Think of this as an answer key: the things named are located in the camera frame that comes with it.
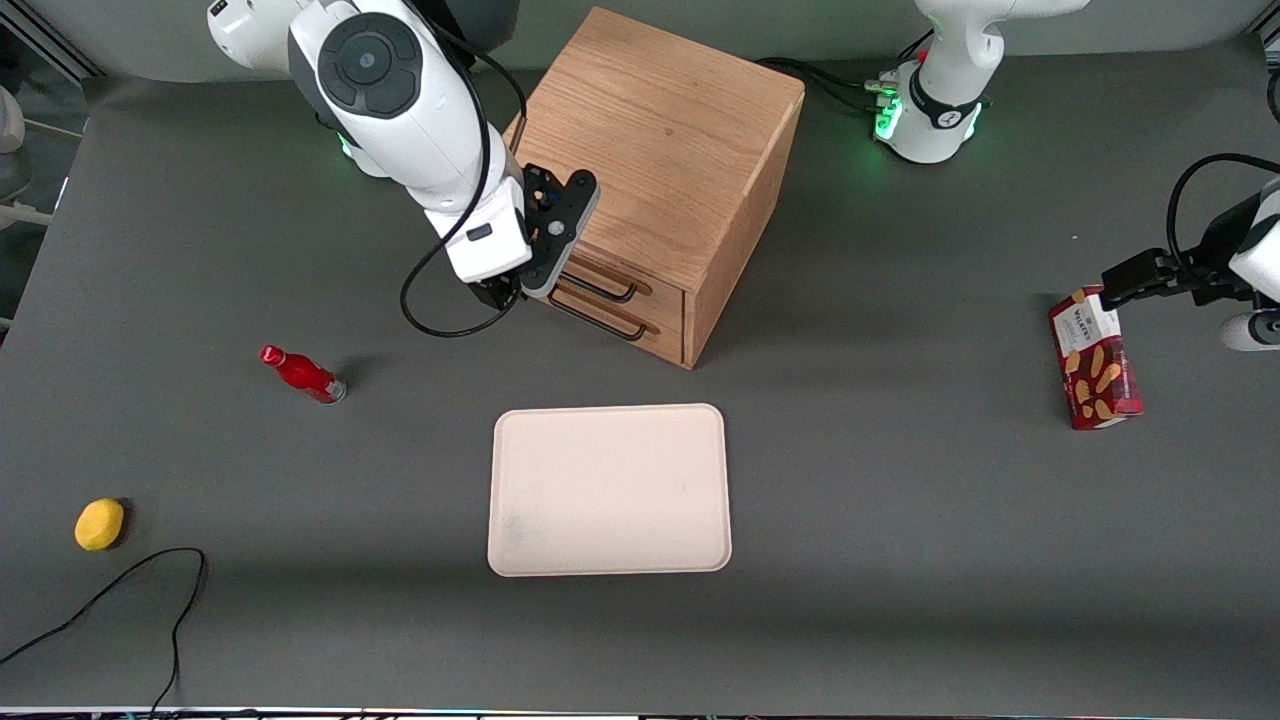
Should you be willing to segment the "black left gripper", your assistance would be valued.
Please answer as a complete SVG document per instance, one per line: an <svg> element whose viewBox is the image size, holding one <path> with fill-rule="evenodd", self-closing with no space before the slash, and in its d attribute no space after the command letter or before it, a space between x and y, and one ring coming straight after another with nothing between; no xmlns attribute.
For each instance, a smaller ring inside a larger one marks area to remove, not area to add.
<svg viewBox="0 0 1280 720"><path fill-rule="evenodd" d="M1196 247L1196 275L1167 250L1146 250L1102 273L1103 309L1116 311L1143 299L1170 297L1196 290L1197 304L1235 300L1260 304L1260 293L1249 281L1230 268L1239 252L1251 251L1263 232L1254 229L1261 192L1251 195L1217 215L1204 229Z"/></svg>

